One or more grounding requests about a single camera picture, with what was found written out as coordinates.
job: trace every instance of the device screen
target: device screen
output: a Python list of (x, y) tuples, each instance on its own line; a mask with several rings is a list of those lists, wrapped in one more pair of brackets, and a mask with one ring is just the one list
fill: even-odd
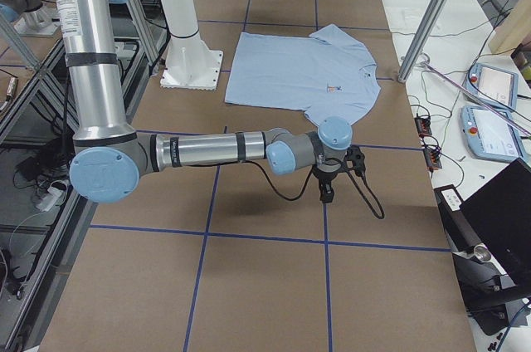
[(512, 74), (489, 67), (483, 67), (481, 69), (478, 89), (490, 99), (496, 100), (504, 105), (509, 105), (512, 85)]
[(484, 151), (489, 154), (519, 157), (509, 125), (488, 110), (473, 111)]

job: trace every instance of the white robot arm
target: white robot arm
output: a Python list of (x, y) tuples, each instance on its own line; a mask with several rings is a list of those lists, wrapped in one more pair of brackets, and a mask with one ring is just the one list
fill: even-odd
[(317, 132), (286, 130), (205, 136), (137, 134), (125, 119), (114, 52), (109, 3), (116, 0), (56, 0), (80, 128), (71, 182), (90, 200), (111, 203), (129, 195), (142, 175), (167, 167), (268, 159), (276, 174), (313, 166), (321, 198), (331, 201), (330, 183), (352, 153), (352, 129), (338, 117)]

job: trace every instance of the electronic device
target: electronic device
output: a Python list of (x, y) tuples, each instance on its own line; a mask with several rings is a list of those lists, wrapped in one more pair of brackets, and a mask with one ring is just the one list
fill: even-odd
[(513, 72), (476, 63), (470, 68), (465, 87), (488, 105), (516, 108), (518, 75)]
[(514, 283), (531, 282), (531, 168), (516, 159), (460, 210)]
[[(508, 110), (497, 111), (512, 119)], [(520, 133), (483, 107), (463, 107), (461, 126), (470, 151), (478, 159), (510, 163), (518, 157), (524, 160), (528, 158)]]

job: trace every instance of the label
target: label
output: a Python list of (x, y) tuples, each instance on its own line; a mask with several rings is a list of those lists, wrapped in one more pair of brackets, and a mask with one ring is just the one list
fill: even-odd
[(58, 0), (57, 11), (61, 19), (63, 37), (78, 37), (83, 35), (81, 28), (80, 9), (77, 0)]
[(443, 190), (441, 194), (452, 211), (460, 210), (461, 200), (453, 188)]

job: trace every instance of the computer monitor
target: computer monitor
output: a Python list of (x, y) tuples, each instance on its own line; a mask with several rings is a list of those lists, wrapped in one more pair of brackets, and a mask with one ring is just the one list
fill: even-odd
[(514, 283), (531, 282), (531, 168), (516, 159), (460, 209)]

